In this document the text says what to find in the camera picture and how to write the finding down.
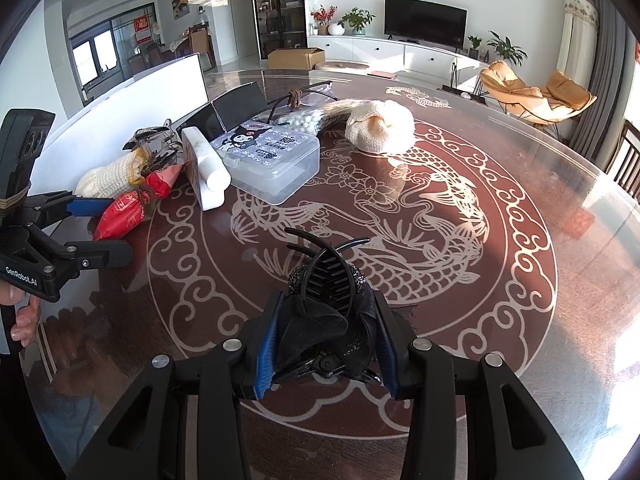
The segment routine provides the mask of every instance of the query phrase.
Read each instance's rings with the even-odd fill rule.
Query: red plastic bag
[[[181,164],[155,171],[146,178],[146,186],[117,197],[102,214],[94,240],[119,240],[145,218],[145,209],[156,200],[167,198],[182,169]]]

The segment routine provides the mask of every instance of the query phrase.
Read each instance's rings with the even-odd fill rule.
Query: transparent plastic box
[[[317,137],[282,126],[247,121],[211,142],[231,184],[280,205],[320,169]]]

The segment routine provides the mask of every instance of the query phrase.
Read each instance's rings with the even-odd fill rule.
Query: gray curtain
[[[625,60],[626,23],[610,0],[593,0],[600,12],[596,58],[589,91],[597,99],[580,115],[569,147],[595,162],[616,107]]]

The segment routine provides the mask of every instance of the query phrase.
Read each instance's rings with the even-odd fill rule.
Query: human hand
[[[0,281],[0,304],[15,305],[24,298],[24,292],[19,288]],[[40,298],[31,296],[29,304],[22,307],[15,314],[15,325],[11,328],[11,339],[20,341],[22,346],[28,346],[36,335],[38,320],[40,319]]]

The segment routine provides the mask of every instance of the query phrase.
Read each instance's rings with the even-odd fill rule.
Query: television
[[[385,34],[462,48],[466,10],[423,0],[385,0]]]

